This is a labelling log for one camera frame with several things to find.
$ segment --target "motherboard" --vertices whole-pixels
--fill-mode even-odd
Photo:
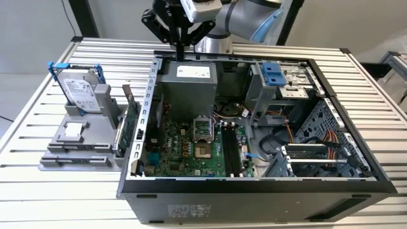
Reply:
[[[230,157],[226,157],[225,147],[233,142],[237,144],[237,151],[233,157],[238,160],[242,175],[254,176],[253,163],[246,158],[245,151],[249,151],[249,142],[243,127],[233,129],[235,141],[223,142],[222,125],[213,124],[211,131],[205,132],[210,135],[214,132],[214,140],[197,140],[197,133],[203,133],[203,123],[175,123],[169,122],[165,126],[165,145],[159,155],[158,163],[147,166],[146,171],[157,177],[229,177],[227,167],[231,163]]]

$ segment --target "aluminum table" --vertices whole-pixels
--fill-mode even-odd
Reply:
[[[71,42],[59,62],[103,65],[111,94],[126,103],[130,84],[142,101],[158,42],[85,38]],[[313,58],[342,105],[398,189],[389,198],[337,223],[173,225],[195,228],[407,228],[407,116],[351,54],[341,49],[235,44],[235,54]],[[119,172],[42,172],[38,170],[58,126],[66,98],[47,75],[0,140],[0,228],[150,228],[126,202],[117,199]]]

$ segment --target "blue drive bracket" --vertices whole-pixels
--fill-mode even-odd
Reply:
[[[262,72],[269,86],[286,86],[286,78],[278,63],[262,63]]]
[[[98,70],[98,75],[99,75],[99,82],[102,83],[107,83],[107,80],[105,78],[105,74],[103,74],[103,69],[102,66],[99,64],[97,64],[95,69]]]
[[[61,83],[61,81],[58,79],[57,73],[55,73],[55,69],[67,69],[70,66],[71,65],[69,63],[58,63],[55,65],[55,67],[54,67],[54,61],[48,62],[48,71],[50,71],[50,73],[53,75],[54,80],[58,82],[59,87],[62,88],[63,94],[65,94],[65,96],[67,98],[67,101],[69,101],[69,105],[73,106],[73,103],[71,103],[71,101],[69,99],[69,95],[66,93],[66,90],[63,88],[63,85],[62,85],[62,83]]]

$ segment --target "blue latch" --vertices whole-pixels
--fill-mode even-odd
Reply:
[[[286,86],[286,79],[278,63],[262,63],[262,72],[269,86]]]
[[[107,80],[105,79],[103,69],[99,64],[97,64],[95,69],[98,70],[99,82],[107,83]]]

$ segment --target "black pole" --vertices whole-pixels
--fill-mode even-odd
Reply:
[[[299,9],[302,8],[303,4],[305,4],[305,0],[293,0],[291,2],[291,7],[289,10],[287,18],[285,21],[285,25],[282,28],[281,37],[277,45],[286,45],[291,28],[295,22],[295,18],[298,17]]]
[[[83,37],[99,38],[89,0],[69,0]]]

